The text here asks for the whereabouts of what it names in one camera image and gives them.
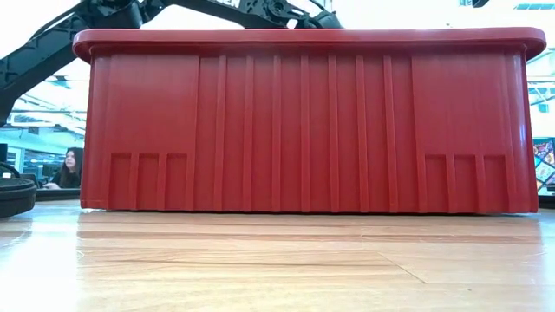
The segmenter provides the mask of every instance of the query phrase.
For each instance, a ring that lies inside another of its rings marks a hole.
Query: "desk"
[[[511,217],[120,213],[0,221],[0,311],[547,311],[555,211]]]

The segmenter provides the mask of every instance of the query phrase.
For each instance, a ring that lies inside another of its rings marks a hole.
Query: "colorful poster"
[[[543,191],[548,184],[555,184],[554,138],[534,139],[534,164],[536,166],[536,185]]]

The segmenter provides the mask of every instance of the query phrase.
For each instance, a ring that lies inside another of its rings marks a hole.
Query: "red plastic bin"
[[[82,207],[535,212],[539,29],[86,30]]]

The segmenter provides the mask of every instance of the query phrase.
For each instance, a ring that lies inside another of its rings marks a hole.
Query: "person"
[[[79,188],[81,186],[83,149],[71,147],[66,152],[62,169],[52,178],[44,188],[59,190],[64,188]]]

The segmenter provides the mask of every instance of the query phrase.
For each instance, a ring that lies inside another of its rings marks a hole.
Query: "bin rim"
[[[74,53],[91,61],[94,47],[168,45],[382,45],[407,48],[441,44],[480,45],[504,43],[524,45],[526,59],[540,55],[546,48],[545,32],[533,27],[483,29],[222,29],[222,30],[151,30],[87,29],[79,32],[73,43]]]

